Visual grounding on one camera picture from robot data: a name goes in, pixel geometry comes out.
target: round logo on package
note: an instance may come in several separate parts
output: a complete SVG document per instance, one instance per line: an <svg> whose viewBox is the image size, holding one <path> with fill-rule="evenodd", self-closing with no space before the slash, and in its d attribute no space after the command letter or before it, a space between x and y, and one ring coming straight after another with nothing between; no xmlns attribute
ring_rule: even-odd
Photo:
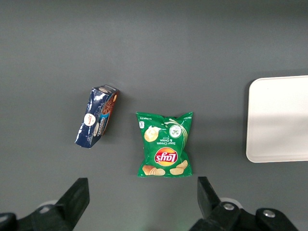
<svg viewBox="0 0 308 231"><path fill-rule="evenodd" d="M172 148L161 148L155 155L155 162L162 166L171 166L178 160L178 154Z"/></svg>
<svg viewBox="0 0 308 231"><path fill-rule="evenodd" d="M96 121L95 116L90 113L87 113L83 119L83 122L87 126L92 126L95 123L95 121Z"/></svg>
<svg viewBox="0 0 308 231"><path fill-rule="evenodd" d="M171 126L169 133L171 137L177 138L181 135L181 127L179 125L173 125Z"/></svg>

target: cookie package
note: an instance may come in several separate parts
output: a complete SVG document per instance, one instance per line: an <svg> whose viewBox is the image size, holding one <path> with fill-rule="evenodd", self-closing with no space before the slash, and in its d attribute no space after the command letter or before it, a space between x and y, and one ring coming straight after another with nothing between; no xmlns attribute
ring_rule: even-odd
<svg viewBox="0 0 308 231"><path fill-rule="evenodd" d="M119 90L109 85L92 88L75 143L91 148L105 133Z"/></svg>
<svg viewBox="0 0 308 231"><path fill-rule="evenodd" d="M144 161L138 177L187 177L192 167L186 145L193 112L181 117L137 112L137 119L143 140Z"/></svg>

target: blue snack package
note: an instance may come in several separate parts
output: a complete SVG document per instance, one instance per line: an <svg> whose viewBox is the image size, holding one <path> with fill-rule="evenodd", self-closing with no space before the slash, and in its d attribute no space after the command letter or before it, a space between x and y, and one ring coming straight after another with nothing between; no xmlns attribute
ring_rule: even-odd
<svg viewBox="0 0 308 231"><path fill-rule="evenodd" d="M92 88L75 143L91 148L105 133L119 90L109 85Z"/></svg>

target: lay's chip bag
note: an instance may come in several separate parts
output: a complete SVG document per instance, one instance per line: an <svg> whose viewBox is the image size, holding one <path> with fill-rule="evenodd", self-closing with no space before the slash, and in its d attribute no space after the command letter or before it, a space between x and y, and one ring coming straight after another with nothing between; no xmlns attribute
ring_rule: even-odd
<svg viewBox="0 0 308 231"><path fill-rule="evenodd" d="M192 167L184 152L190 131L193 113L181 117L137 112L143 139L144 161L138 177L187 177Z"/></svg>

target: white tray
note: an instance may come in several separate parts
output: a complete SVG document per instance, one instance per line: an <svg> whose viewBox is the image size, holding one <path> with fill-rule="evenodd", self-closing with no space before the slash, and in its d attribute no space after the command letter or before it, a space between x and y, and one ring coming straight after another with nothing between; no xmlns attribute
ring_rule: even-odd
<svg viewBox="0 0 308 231"><path fill-rule="evenodd" d="M255 163L308 160L308 76L250 85L246 155Z"/></svg>

